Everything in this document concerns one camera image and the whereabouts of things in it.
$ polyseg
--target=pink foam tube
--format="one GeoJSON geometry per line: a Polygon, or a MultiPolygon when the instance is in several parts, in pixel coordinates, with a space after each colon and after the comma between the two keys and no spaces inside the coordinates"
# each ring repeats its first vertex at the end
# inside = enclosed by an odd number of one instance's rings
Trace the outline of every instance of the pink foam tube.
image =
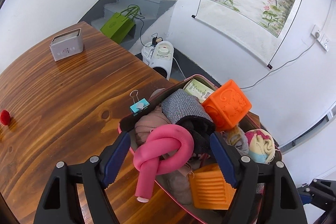
{"type": "Polygon", "coordinates": [[[146,143],[140,146],[133,158],[135,168],[140,172],[135,196],[141,202],[152,197],[155,176],[167,174],[181,168],[192,156],[194,140],[189,131],[176,124],[166,124],[154,129],[146,143]],[[166,160],[159,157],[178,151],[166,160]]]}

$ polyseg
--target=orange cube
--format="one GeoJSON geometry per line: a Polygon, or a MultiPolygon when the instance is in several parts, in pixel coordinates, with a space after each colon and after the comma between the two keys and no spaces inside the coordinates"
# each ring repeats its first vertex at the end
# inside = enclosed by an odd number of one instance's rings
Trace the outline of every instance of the orange cube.
{"type": "Polygon", "coordinates": [[[216,131],[232,129],[252,108],[250,101],[233,80],[212,93],[202,106],[215,123],[216,131]]]}
{"type": "Polygon", "coordinates": [[[204,166],[189,174],[195,208],[227,210],[236,190],[228,184],[218,164],[204,166]]]}

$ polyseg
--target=silver screw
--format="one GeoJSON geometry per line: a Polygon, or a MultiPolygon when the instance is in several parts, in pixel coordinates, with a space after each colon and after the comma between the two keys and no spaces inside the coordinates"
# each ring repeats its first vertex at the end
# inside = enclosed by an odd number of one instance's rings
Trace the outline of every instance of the silver screw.
{"type": "Polygon", "coordinates": [[[283,163],[282,161],[277,161],[276,165],[277,165],[277,167],[279,167],[279,168],[283,168],[283,167],[285,166],[284,163],[283,163]]]}
{"type": "Polygon", "coordinates": [[[248,157],[248,156],[242,156],[242,157],[241,157],[241,161],[242,161],[242,162],[250,162],[250,160],[251,160],[251,159],[250,159],[250,157],[248,157]]]}
{"type": "Polygon", "coordinates": [[[56,167],[57,168],[62,168],[64,166],[64,162],[59,161],[58,163],[56,163],[56,167]]]}
{"type": "Polygon", "coordinates": [[[95,162],[97,162],[99,160],[99,157],[97,157],[97,156],[92,156],[91,158],[90,158],[90,162],[92,162],[93,164],[95,163],[95,162]]]}

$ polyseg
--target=power outlet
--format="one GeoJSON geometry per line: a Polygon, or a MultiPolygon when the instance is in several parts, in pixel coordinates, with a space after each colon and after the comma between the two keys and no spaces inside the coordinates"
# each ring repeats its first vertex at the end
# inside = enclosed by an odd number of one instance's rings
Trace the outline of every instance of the power outlet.
{"type": "Polygon", "coordinates": [[[326,51],[329,51],[329,38],[326,35],[322,37],[320,44],[326,51]]]}
{"type": "Polygon", "coordinates": [[[318,42],[321,43],[322,37],[324,35],[324,33],[322,32],[321,28],[318,25],[315,25],[313,30],[311,31],[311,34],[313,37],[315,37],[317,39],[318,42]]]}

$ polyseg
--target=white appliance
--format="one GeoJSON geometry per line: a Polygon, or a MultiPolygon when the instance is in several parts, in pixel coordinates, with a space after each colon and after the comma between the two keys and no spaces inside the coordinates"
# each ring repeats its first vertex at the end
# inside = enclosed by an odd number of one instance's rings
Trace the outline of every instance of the white appliance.
{"type": "Polygon", "coordinates": [[[161,41],[155,47],[148,42],[141,50],[142,61],[169,80],[173,64],[174,47],[168,41],[161,41]]]}

